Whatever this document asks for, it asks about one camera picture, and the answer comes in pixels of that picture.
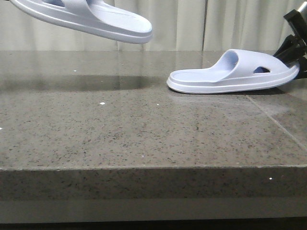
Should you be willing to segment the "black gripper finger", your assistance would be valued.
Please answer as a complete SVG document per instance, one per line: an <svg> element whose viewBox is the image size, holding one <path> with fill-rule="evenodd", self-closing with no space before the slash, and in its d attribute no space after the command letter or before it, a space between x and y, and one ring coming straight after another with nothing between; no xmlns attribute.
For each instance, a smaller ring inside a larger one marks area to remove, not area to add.
<svg viewBox="0 0 307 230"><path fill-rule="evenodd" d="M297 79L306 79L307 78L307 58L301 57L298 60L299 63L299 72L297 76L295 77L295 80Z"/></svg>
<svg viewBox="0 0 307 230"><path fill-rule="evenodd" d="M285 38L282 45L273 55L284 64L290 64L298 61L307 54L307 45L305 41L296 36L289 35Z"/></svg>

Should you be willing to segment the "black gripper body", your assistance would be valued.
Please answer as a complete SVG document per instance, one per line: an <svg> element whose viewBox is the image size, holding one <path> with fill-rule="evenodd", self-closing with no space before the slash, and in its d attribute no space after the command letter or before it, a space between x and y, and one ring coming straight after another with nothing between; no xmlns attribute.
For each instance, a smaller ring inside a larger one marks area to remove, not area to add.
<svg viewBox="0 0 307 230"><path fill-rule="evenodd" d="M301 12L297 10L291 10L289 13L283 16L292 28L295 36L303 41L303 44L307 45L307 22L304 19Z"/></svg>

